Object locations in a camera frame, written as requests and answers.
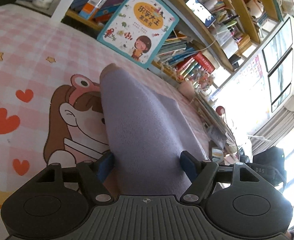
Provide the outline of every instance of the cartoon girl on book cover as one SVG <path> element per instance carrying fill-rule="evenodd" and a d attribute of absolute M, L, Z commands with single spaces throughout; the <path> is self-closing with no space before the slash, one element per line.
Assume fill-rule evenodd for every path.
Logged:
<path fill-rule="evenodd" d="M 131 57 L 137 61 L 143 53 L 147 53 L 151 48 L 151 40 L 147 36 L 139 36 L 135 41 L 135 49 Z"/>
<path fill-rule="evenodd" d="M 55 90 L 43 153 L 47 164 L 72 167 L 84 160 L 95 161 L 109 149 L 99 91 L 99 84 L 79 74 L 71 77 L 71 86 Z"/>

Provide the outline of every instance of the smartphone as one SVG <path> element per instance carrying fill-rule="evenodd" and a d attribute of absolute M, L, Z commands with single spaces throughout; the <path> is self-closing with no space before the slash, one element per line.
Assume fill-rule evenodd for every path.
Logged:
<path fill-rule="evenodd" d="M 198 0 L 188 0 L 186 5 L 207 28 L 216 20 L 215 17 Z"/>

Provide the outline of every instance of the pink checkered mat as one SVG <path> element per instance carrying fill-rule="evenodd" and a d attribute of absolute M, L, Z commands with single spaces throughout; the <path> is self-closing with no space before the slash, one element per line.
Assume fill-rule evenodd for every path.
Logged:
<path fill-rule="evenodd" d="M 157 93 L 178 101 L 207 151 L 208 139 L 196 110 L 187 106 L 188 101 L 175 88 L 77 30 L 0 7 L 0 192 L 15 191 L 46 166 L 43 154 L 49 109 L 57 88 L 70 88 L 72 82 L 81 87 L 87 80 L 93 84 L 91 91 L 95 91 L 95 82 L 99 83 L 101 71 L 110 63 L 121 66 Z M 90 151 L 81 140 L 76 147 L 72 141 L 64 143 Z M 105 149 L 104 144 L 98 147 Z"/>

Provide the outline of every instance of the plush doll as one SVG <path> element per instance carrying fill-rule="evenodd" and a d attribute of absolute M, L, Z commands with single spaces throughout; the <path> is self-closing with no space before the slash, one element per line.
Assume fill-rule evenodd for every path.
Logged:
<path fill-rule="evenodd" d="M 250 0 L 247 3 L 247 9 L 252 18 L 257 19 L 264 12 L 264 5 L 261 0 Z"/>

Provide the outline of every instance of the red heart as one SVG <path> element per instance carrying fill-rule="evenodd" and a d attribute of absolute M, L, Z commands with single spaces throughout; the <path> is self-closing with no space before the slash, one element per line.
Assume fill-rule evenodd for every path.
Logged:
<path fill-rule="evenodd" d="M 19 125 L 20 118 L 17 115 L 12 115 L 7 118 L 7 109 L 0 108 L 0 134 L 15 131 Z"/>
<path fill-rule="evenodd" d="M 29 170 L 29 161 L 23 160 L 22 163 L 20 163 L 20 160 L 14 159 L 13 167 L 18 175 L 23 176 Z"/>
<path fill-rule="evenodd" d="M 21 90 L 16 91 L 16 96 L 19 100 L 28 103 L 34 97 L 34 92 L 30 89 L 26 89 L 25 92 Z"/>

